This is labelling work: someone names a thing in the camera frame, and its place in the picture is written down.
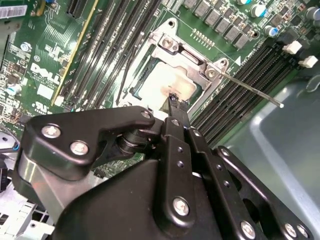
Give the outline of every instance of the capacitor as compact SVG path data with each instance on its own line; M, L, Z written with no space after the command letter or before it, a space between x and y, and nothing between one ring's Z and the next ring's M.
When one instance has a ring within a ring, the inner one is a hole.
M18 93L20 93L22 90L21 86L19 84L12 84L7 87L5 90L10 96L15 96Z
M20 48L22 51L24 51L26 53L29 53L32 50L32 47L31 47L30 43L28 43L28 42L21 43Z
M320 28L320 21L313 21L313 26Z
M252 0L237 0L239 5L246 5L251 3Z
M270 25L264 28L264 34L270 38L274 38L278 34L278 32L279 32L278 28Z
M267 13L266 5L262 4L255 4L251 7L251 16L253 18L262 18Z
M320 21L320 8L318 7L309 7L306 11L306 18L314 21Z

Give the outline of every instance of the blue component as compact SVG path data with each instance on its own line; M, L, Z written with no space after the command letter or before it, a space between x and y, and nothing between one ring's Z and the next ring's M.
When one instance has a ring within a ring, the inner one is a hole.
M14 145L12 149L15 150L15 151L17 151L19 148L20 148L20 145L17 144L17 145Z
M278 34L278 32L279 32L278 28L274 27L274 28L272 28L272 30L270 31L270 36L271 36L271 37L274 37L274 36L276 36L276 35Z
M268 11L267 9L264 10L259 17L264 17L266 15L267 11Z

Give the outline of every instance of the chip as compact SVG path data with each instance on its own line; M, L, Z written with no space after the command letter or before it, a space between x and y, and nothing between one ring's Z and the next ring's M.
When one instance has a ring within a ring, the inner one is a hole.
M64 59L64 60L62 61L62 66L63 66L63 67L66 67L67 65L68 65L68 61Z
M183 2L183 5L187 8L187 9L191 9L195 3L197 2L197 0L185 0Z
M220 14L216 10L212 10L208 17L205 19L205 23L208 24L209 26L213 27L213 25L216 24L218 19L220 19Z
M239 32L240 31L235 26L232 26L224 37L232 42L238 36Z
M290 21L292 25L298 26L301 23L302 19L298 15L296 15L292 20Z
M224 16L225 16L226 18L229 18L233 12L234 12L234 11L233 11L231 8L228 8L228 9L225 11Z
M233 24L236 25L236 26L238 26L240 23L242 23L242 21L243 21L242 17L238 16L238 17L234 20Z
M209 3L207 3L206 1L201 1L198 7L194 10L194 14L201 18L208 12L209 8Z
M271 19L270 23L274 27L278 27L282 23L282 17L279 14L274 15L274 17Z
M238 49L242 49L248 41L249 41L249 38L246 35L243 35L241 33L234 41L234 46L237 47Z
M289 11L289 8L288 8L287 6L284 6L279 13L283 16L283 15L285 15L288 11Z
M223 34L227 30L229 25L230 25L230 22L227 19L223 18L218 24L218 26L216 26L215 30Z
M306 37L307 39L309 39L309 40L314 39L315 36L316 36L316 32L313 31L313 30L311 30L310 32L308 32L308 33L305 35L305 37Z
M252 26L251 25L247 25L244 27L244 29L242 30L245 34L247 34L250 30L252 29Z
M222 0L218 0L214 5L214 8L219 10L223 4L224 2Z

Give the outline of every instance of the ram slot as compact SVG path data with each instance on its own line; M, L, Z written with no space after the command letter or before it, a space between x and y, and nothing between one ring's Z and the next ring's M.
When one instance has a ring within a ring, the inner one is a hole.
M238 70L234 75L235 78L243 78L244 75L247 75L252 66L255 66L256 63L260 63L264 58L266 58L272 49L269 49L267 45L263 45L258 51ZM206 107L193 121L192 125L196 128L201 127L211 116L214 114L215 109L217 109L229 95L238 87L238 85L232 81L229 81L226 86L219 92L216 98Z
M76 86L76 84L79 83L80 78L82 78L83 71L86 71L88 69L86 62L88 60L91 60L92 57L96 54L98 49L97 47L100 45L102 37L106 34L106 31L108 29L107 26L110 23L115 7L116 3L115 0L113 0L109 2L109 4L105 8L106 10L103 11L99 26L94 30L94 35L90 40L87 51L82 56L72 80L67 83L67 85L62 89L60 93L62 96L71 95L72 89Z
M133 14L131 14L127 20L128 24L126 24L125 27L122 29L122 31L118 34L117 40L114 41L114 45L110 48L111 51L109 51L107 56L105 57L101 71L98 74L98 76L96 77L96 80L94 81L93 85L90 88L90 91L87 94L89 106L90 106L90 103L92 102L93 98L96 96L98 87L100 86L106 73L108 72L111 63L116 58L117 53L119 52L121 47L124 47L123 45L125 44L126 40L128 39L128 33L135 26L137 26L139 24L139 21L143 20L144 12L146 12L146 9L144 8L144 6L146 5L147 1L148 0L138 1L138 4L134 7L134 9L132 11Z
M269 68L272 63L277 60L279 58L276 57L275 58L275 54L269 54L265 59L263 63L259 63L258 65L256 65L255 69L253 71L250 71L250 74L246 74L245 75L245 82L254 87L257 88L257 86L255 86L254 84L256 83L256 81L260 78L261 79L261 74L263 73L267 68ZM246 92L246 89L236 85L232 91L232 94L229 94L227 97L225 97L223 100L223 103L227 103L226 107L231 107L232 103L234 101L236 101L238 98L241 98L241 96L244 94L244 92ZM225 109L223 104L220 104L219 107L217 107L214 111L214 117L211 117L209 119L209 121L203 122L201 124L201 126L199 127L199 129L202 129L202 134L206 134L208 131L211 130L212 123L214 123L215 119L221 118L223 116L222 114L222 110Z
M86 90L86 87L92 77L92 74L96 69L96 65L98 61L101 59L101 57L103 56L104 51L106 50L106 47L107 47L106 43L109 43L114 32L119 27L119 25L121 25L126 9L130 3L131 3L131 0L122 0L118 8L116 9L116 11L112 13L112 17L110 20L111 26L107 28L103 39L99 41L99 46L97 48L96 54L90 60L88 67L86 68L86 71L83 72L83 74L79 75L79 78L81 78L80 84L78 85L77 89L74 92L74 96L76 98L81 98L84 91Z
M283 70L284 67L288 67L285 62L281 62L275 66L272 66L272 68L269 69L269 73L267 73L268 76L266 76L266 72L260 75L258 77L257 85L255 85L254 87L263 91L265 86L267 86L268 84L272 84L273 78L277 79L277 75L280 74L280 70ZM211 140L215 135L214 132L217 132L220 128L222 128L221 125L225 125L229 120L233 118L233 116L236 116L237 113L241 111L255 96L256 95L254 93L246 89L243 92L238 93L236 96L237 99L234 102L230 103L230 106L225 108L224 111L220 113L220 118L215 120L215 122L212 123L211 128L207 130L207 133L205 134L207 140Z
M267 85L267 88L264 90L265 93L269 94L278 84L280 84L287 75L292 72L292 68L285 69L280 73L280 75L272 82L272 84ZM261 102L261 99L256 95L250 101L250 104L245 107L240 114L237 115L234 119L230 119L230 121L224 125L219 131L213 132L210 136L206 137L206 140L210 147L214 147L219 141L229 132L231 131L244 116L251 113L254 108Z
M140 32L144 32L147 29L150 21L152 20L152 17L154 16L161 2L162 2L161 0L157 0L157 1L152 1L149 4L150 7L148 8L149 10L146 13L146 16L143 18L144 21L140 25L138 25L138 28L135 31L134 37L130 40L130 43L125 47L125 50L121 53L119 57L119 61L116 67L112 71L112 75L108 77L107 82L104 85L102 91L98 94L96 100L94 101L93 107L98 108L99 106L102 105L112 85L115 83L122 67L126 64L128 60L130 49L134 46L135 42L137 41L137 38L139 37Z

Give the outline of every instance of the black plastic arm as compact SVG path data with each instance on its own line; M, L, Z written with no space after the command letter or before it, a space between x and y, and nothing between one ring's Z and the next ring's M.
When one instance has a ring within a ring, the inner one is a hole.
M118 135L150 128L154 123L155 118L139 106L37 116L25 126L21 150L57 176L80 180L89 173L102 150L111 149ZM46 137L42 132L46 126L59 128L60 136ZM71 151L71 144L76 141L87 145L86 154Z

